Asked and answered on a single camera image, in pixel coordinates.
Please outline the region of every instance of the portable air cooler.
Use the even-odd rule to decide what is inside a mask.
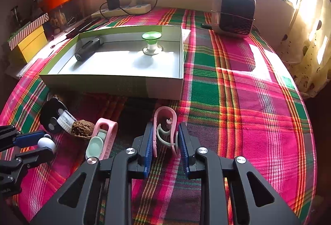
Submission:
[[[255,0],[214,0],[211,26],[214,32],[246,38],[252,30]]]

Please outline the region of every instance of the white ball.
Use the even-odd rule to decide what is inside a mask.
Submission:
[[[55,147],[54,142],[51,139],[47,138],[47,137],[42,137],[38,141],[38,147],[42,148],[42,147],[45,147],[45,146],[50,148],[53,151],[53,153],[55,154],[55,148],[56,147]]]

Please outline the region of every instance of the pink clip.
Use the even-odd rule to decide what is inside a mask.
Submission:
[[[114,141],[116,138],[116,134],[117,134],[117,129],[118,129],[117,122],[111,121],[109,119],[99,118],[99,120],[95,124],[94,130],[92,133],[92,137],[98,135],[100,126],[103,124],[106,124],[108,126],[108,131],[107,131],[104,147],[102,148],[102,152],[99,157],[99,160],[104,160],[104,159],[109,158],[110,151],[112,150],[112,147],[113,147],[113,144],[114,144]]]
[[[177,115],[175,111],[168,107],[168,106],[161,106],[159,107],[154,114],[154,125],[153,125],[153,154],[154,157],[157,157],[157,148],[156,148],[156,129],[158,124],[161,123],[161,121],[166,118],[168,120],[172,119],[172,121],[168,121],[168,124],[171,124],[171,131],[170,131],[170,142],[171,142],[171,148],[173,151],[173,154],[177,156],[175,145],[174,145],[174,137],[175,137],[175,130],[176,130],[176,124],[177,124]]]

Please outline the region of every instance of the plaid bedsheet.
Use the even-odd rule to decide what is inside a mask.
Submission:
[[[201,28],[202,23],[210,22],[210,13],[170,8],[111,18],[104,26],[169,24],[189,32],[184,42],[182,98],[167,101],[86,94],[69,111],[77,119],[94,123],[100,117],[118,122],[113,156],[143,134],[156,108],[170,106],[177,113],[177,123],[187,123],[191,135],[203,146],[219,156],[246,157],[305,223],[315,194],[317,165],[303,100],[281,60],[257,32],[245,40],[220,37]],[[49,90],[38,75],[50,59],[39,59],[20,80],[2,111],[1,125],[13,124],[22,132],[42,128],[39,114]],[[86,144],[82,140],[65,133],[53,139],[58,148],[55,159],[29,170],[22,193],[14,196],[27,220],[84,159]],[[1,158],[10,159],[17,151],[33,148],[12,148]],[[198,224],[200,181],[185,177],[180,158],[174,158],[170,150],[161,147],[158,151],[148,180],[132,184],[134,224]]]

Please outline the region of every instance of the cardboard box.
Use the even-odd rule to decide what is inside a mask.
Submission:
[[[16,35],[12,36],[8,40],[8,44],[10,47],[10,50],[14,50],[14,48],[21,42],[23,39],[25,39],[29,34],[34,32],[37,28],[39,28],[42,24],[44,24],[46,21],[49,20],[48,14],[43,14],[39,18],[37,18],[32,23],[26,24],[24,27],[22,27]]]
[[[162,52],[143,53],[142,34],[162,33]],[[86,42],[99,37],[102,47],[85,62],[74,56]],[[77,35],[48,63],[40,77],[50,88],[79,92],[179,100],[183,77],[183,35],[180,26],[125,26]]]
[[[41,25],[26,36],[9,54],[11,63],[28,63],[48,43]]]

